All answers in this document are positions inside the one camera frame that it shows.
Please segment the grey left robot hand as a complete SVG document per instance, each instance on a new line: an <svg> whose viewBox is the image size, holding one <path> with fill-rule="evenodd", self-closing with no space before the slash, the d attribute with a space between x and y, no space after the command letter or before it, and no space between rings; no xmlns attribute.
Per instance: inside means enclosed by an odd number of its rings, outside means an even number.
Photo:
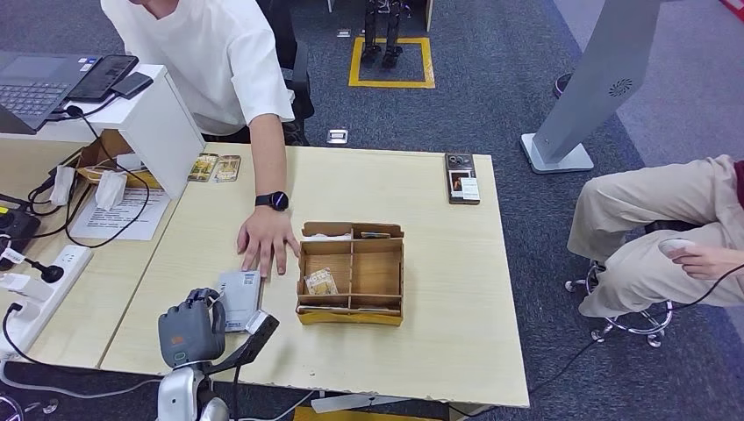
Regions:
<svg viewBox="0 0 744 421"><path fill-rule="evenodd" d="M158 317L161 356L171 368L212 361L225 351L225 308L215 289L193 289Z"/></svg>

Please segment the person's left hand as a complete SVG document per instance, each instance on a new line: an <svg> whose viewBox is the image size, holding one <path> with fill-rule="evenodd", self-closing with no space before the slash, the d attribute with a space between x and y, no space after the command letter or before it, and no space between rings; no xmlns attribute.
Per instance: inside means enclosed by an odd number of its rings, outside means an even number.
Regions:
<svg viewBox="0 0 744 421"><path fill-rule="evenodd" d="M286 273L287 247L299 257L300 244L287 211L258 206L239 228L236 253L243 256L240 268L257 270L261 279L268 278L272 268L279 275Z"/></svg>

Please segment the person's hand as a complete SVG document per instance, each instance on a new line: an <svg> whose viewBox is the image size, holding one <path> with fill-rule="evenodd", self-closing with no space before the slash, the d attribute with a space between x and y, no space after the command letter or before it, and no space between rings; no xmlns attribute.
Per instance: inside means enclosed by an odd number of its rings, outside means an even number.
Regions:
<svg viewBox="0 0 744 421"><path fill-rule="evenodd" d="M743 273L742 250L689 244L669 250L666 257L695 281L716 281L726 274Z"/></svg>

